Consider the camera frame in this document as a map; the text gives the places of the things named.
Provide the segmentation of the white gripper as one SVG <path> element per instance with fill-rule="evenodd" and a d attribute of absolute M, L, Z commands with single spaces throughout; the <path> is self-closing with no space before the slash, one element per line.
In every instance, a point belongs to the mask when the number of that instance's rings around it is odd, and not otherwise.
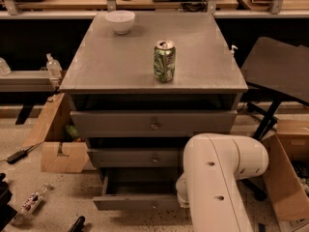
<path fill-rule="evenodd" d="M 185 175 L 182 174 L 176 182 L 177 199 L 180 206 L 184 209 L 189 208 L 189 201 L 186 190 Z"/>

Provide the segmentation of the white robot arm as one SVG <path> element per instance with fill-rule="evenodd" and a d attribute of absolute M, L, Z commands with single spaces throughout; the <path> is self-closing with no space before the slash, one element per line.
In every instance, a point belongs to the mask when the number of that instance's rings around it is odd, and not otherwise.
<path fill-rule="evenodd" d="M 194 232 L 254 232 L 238 180 L 264 174 L 265 146 L 240 135 L 201 133 L 183 150 L 183 174 L 176 183 L 180 206 L 190 210 Z"/>

